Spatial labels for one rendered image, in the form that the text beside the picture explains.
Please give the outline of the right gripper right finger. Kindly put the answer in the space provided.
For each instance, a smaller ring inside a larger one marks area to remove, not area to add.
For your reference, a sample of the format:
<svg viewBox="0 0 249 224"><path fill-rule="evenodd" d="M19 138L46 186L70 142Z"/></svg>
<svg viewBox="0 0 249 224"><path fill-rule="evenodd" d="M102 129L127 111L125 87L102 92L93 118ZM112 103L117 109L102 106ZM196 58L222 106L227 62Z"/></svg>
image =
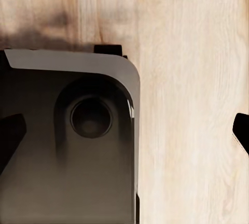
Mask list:
<svg viewBox="0 0 249 224"><path fill-rule="evenodd" d="M249 115L238 113L233 124L233 133L249 154Z"/></svg>

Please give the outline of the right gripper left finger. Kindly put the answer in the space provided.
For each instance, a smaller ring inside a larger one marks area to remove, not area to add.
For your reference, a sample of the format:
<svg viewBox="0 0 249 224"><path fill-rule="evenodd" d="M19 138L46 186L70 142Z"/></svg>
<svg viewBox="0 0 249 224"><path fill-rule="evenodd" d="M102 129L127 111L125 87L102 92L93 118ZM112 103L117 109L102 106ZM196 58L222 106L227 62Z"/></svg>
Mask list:
<svg viewBox="0 0 249 224"><path fill-rule="evenodd" d="M27 133L22 113L0 119L0 175Z"/></svg>

